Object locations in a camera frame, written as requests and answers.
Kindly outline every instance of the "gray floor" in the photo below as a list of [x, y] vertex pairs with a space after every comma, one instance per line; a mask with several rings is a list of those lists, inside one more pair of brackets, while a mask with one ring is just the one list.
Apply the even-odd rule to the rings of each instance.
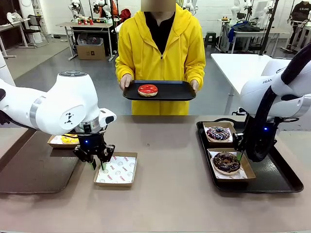
[[50, 42], [48, 45], [46, 45], [46, 42], [42, 42], [45, 46], [39, 48], [16, 48], [7, 52], [8, 55], [16, 56], [16, 58], [6, 60], [13, 79], [18, 78], [69, 47], [68, 43], [61, 42], [61, 39], [48, 38], [48, 40]]
[[[205, 84], [197, 97], [190, 103], [191, 115], [224, 114], [230, 85], [210, 57], [210, 54], [214, 52], [217, 51], [210, 47], [206, 50], [207, 66], [205, 68]], [[276, 56], [284, 55], [277, 50]], [[24, 75], [21, 75], [15, 80], [16, 85], [48, 91], [55, 83], [56, 76], [59, 72], [73, 69], [84, 71], [94, 81], [100, 107], [108, 108], [117, 115], [131, 114], [131, 102], [122, 96], [122, 92], [119, 89], [114, 62], [87, 61], [79, 60], [78, 58], [68, 61], [68, 57], [70, 57], [70, 50], [66, 49], [39, 64]], [[239, 98], [234, 97], [232, 110], [237, 109], [239, 105]]]

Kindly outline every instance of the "black shirt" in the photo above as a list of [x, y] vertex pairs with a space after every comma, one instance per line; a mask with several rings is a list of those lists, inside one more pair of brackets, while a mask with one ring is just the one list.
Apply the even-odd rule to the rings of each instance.
[[309, 11], [311, 11], [311, 4], [300, 2], [293, 9], [292, 18], [293, 20], [304, 21], [308, 19]]
[[144, 12], [144, 14], [146, 17], [146, 24], [150, 30], [152, 39], [154, 40], [161, 54], [163, 54], [173, 26], [175, 13], [171, 18], [161, 22], [160, 26], [158, 26], [156, 19], [150, 12]]

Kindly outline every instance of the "hood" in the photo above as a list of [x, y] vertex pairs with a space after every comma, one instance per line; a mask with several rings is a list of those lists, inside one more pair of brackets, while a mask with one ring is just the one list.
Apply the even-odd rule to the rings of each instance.
[[[186, 28], [189, 26], [190, 21], [191, 21], [192, 14], [187, 11], [183, 10], [177, 3], [176, 3], [176, 13], [175, 13], [175, 19], [173, 22], [173, 32], [175, 36], [180, 36]], [[144, 40], [151, 40], [151, 33], [150, 30], [146, 24], [146, 17], [145, 14], [142, 11], [138, 11], [134, 19], [136, 21], [136, 24], [138, 26], [139, 33], [141, 37]]]

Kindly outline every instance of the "stool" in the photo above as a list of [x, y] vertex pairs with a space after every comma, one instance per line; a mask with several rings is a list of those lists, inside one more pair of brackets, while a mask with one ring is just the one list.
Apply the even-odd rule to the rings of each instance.
[[205, 41], [204, 41], [205, 48], [208, 45], [212, 45], [213, 47], [216, 46], [216, 33], [215, 32], [207, 32]]

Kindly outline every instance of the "hand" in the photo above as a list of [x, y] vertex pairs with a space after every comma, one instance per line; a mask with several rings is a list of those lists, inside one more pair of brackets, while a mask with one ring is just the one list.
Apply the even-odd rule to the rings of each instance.
[[192, 86], [194, 92], [197, 93], [198, 90], [199, 90], [199, 83], [198, 83], [198, 81], [192, 80], [192, 81], [190, 82], [190, 85]]
[[132, 80], [132, 75], [124, 74], [119, 83], [121, 90], [124, 91], [124, 89], [130, 85]]

